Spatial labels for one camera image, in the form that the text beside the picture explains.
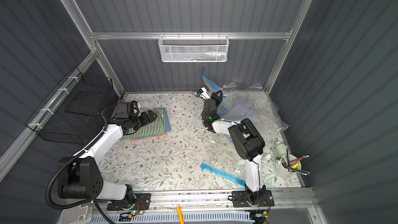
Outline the red white striped tank top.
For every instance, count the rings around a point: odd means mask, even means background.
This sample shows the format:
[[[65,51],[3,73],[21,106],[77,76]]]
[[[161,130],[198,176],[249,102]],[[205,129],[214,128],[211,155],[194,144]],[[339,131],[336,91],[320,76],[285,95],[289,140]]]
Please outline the red white striped tank top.
[[[162,136],[167,135],[167,132],[165,133],[161,133],[161,134],[157,134],[157,135],[152,135],[152,136],[144,136],[144,137],[140,137],[140,138],[132,138],[130,139],[130,141],[141,141],[141,140],[146,140],[146,139],[151,139],[151,138],[159,138]]]

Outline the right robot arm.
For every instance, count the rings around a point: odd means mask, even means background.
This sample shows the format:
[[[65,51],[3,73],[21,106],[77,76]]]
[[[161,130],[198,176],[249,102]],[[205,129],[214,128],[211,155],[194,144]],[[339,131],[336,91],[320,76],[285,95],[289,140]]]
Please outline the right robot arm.
[[[246,170],[245,190],[253,195],[265,191],[261,177],[261,156],[265,141],[255,125],[248,118],[241,121],[222,119],[218,107],[222,103],[222,91],[208,95],[205,88],[196,93],[204,99],[201,113],[202,123],[207,131],[229,135],[238,155],[244,160]]]

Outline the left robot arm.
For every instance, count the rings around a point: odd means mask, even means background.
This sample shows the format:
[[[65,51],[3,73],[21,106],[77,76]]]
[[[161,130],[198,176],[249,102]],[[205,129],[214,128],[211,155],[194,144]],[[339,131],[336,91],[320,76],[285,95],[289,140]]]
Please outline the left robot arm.
[[[124,135],[131,135],[159,119],[153,110],[141,112],[138,103],[121,102],[109,108],[110,117],[101,112],[105,123],[82,150],[59,161],[58,195],[62,199],[126,200],[130,186],[105,181],[98,166],[110,148]]]

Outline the clear blue-zip vacuum bag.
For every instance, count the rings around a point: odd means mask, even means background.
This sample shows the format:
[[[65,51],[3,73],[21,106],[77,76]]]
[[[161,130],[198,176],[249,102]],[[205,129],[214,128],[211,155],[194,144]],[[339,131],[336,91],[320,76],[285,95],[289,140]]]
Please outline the clear blue-zip vacuum bag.
[[[237,176],[234,176],[232,174],[229,174],[229,173],[227,173],[225,171],[222,171],[220,169],[214,168],[214,167],[212,167],[210,165],[207,165],[204,162],[201,163],[200,168],[201,168],[202,171],[205,171],[205,170],[209,171],[209,172],[211,172],[211,173],[213,173],[215,175],[218,175],[218,176],[220,176],[220,177],[222,177],[224,179],[227,179],[227,180],[229,180],[231,182],[234,182],[234,183],[236,183],[238,185],[245,186],[245,184],[246,184],[246,182],[243,179],[241,179],[241,178],[239,178]]]

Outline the vacuum bag with green striped garment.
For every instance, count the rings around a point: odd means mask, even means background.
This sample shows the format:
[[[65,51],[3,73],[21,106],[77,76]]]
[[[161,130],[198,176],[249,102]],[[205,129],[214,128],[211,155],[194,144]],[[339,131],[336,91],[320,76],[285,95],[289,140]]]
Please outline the vacuum bag with green striped garment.
[[[214,81],[212,81],[211,79],[209,79],[208,77],[206,77],[205,75],[205,68],[203,67],[202,71],[201,71],[201,75],[202,75],[202,79],[206,85],[206,87],[209,89],[209,93],[212,94],[213,92],[218,92],[218,91],[222,91],[222,97],[225,99],[227,98],[227,94],[224,91],[224,89],[220,86],[218,86]]]

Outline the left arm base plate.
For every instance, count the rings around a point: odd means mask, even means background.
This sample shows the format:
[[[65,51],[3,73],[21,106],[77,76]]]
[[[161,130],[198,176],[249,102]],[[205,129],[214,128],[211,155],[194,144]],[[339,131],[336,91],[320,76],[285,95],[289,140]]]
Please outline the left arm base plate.
[[[146,211],[149,208],[152,194],[135,194],[134,202],[128,200],[112,200],[108,206],[108,211]]]

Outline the green white striped garment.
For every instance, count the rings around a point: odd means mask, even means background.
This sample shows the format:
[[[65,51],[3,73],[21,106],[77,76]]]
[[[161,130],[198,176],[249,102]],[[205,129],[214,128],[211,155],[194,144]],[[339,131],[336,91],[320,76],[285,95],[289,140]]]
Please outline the green white striped garment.
[[[153,112],[157,115],[154,122],[139,128],[137,131],[130,128],[128,134],[123,135],[120,140],[141,140],[166,133],[165,108],[156,108]]]

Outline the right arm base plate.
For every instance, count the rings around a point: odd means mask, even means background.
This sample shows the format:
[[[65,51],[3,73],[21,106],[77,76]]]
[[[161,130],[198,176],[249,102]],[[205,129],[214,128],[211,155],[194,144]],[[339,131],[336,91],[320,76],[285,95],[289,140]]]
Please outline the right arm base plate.
[[[233,191],[228,196],[228,200],[233,203],[236,208],[239,207],[265,207],[271,208],[275,206],[274,198],[270,190],[252,194],[248,191]]]

